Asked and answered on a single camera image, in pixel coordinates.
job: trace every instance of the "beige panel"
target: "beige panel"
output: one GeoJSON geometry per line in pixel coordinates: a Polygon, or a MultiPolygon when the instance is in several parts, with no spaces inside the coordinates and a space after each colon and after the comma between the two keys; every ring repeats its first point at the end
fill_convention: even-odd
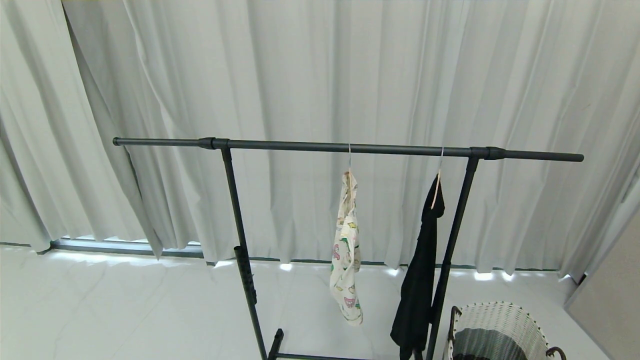
{"type": "Polygon", "coordinates": [[[613,359],[640,359],[640,211],[567,311],[613,359]]]}

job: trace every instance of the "tile floor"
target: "tile floor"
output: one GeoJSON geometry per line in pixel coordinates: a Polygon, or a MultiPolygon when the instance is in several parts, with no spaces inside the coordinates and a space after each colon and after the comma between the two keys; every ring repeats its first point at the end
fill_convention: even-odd
{"type": "MultiPolygon", "coordinates": [[[[363,266],[357,284],[364,324],[345,324],[328,291],[328,265],[254,261],[267,350],[397,359],[389,331],[404,271],[363,266]]],[[[0,247],[0,359],[258,359],[234,262],[85,254],[0,247]]],[[[550,272],[452,270],[436,358],[452,305],[506,300],[537,319],[569,360],[607,359],[565,313],[575,289],[550,272]]]]}

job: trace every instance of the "gray fabric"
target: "gray fabric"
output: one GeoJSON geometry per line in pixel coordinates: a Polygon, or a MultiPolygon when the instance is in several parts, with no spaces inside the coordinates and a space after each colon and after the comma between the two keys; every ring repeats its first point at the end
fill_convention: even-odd
{"type": "Polygon", "coordinates": [[[527,360],[522,348],[511,337],[486,329],[464,329],[457,332],[453,355],[473,355],[489,360],[527,360]]]}

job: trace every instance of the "rack base bar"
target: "rack base bar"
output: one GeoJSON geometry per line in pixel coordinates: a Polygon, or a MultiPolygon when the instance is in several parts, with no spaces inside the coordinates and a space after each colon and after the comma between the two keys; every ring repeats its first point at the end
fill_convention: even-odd
{"type": "Polygon", "coordinates": [[[286,354],[280,351],[280,345],[284,338],[284,331],[278,329],[276,336],[273,338],[273,344],[271,345],[271,351],[269,351],[269,360],[275,359],[303,359],[303,360],[365,360],[354,359],[352,357],[331,357],[331,356],[317,356],[317,355],[301,355],[301,354],[286,354]]]}

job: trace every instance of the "white woven basket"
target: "white woven basket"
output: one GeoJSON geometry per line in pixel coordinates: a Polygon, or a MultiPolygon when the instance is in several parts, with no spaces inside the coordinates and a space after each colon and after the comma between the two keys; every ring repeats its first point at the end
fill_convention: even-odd
{"type": "MultiPolygon", "coordinates": [[[[443,359],[453,360],[456,333],[464,329],[484,329],[506,335],[522,349],[527,360],[557,359],[556,354],[560,359],[566,360],[560,348],[548,348],[542,329],[531,315],[510,302],[483,302],[463,308],[454,306],[451,309],[449,344],[445,348],[443,359]]],[[[497,348],[495,353],[499,357],[500,349],[497,348]]]]}

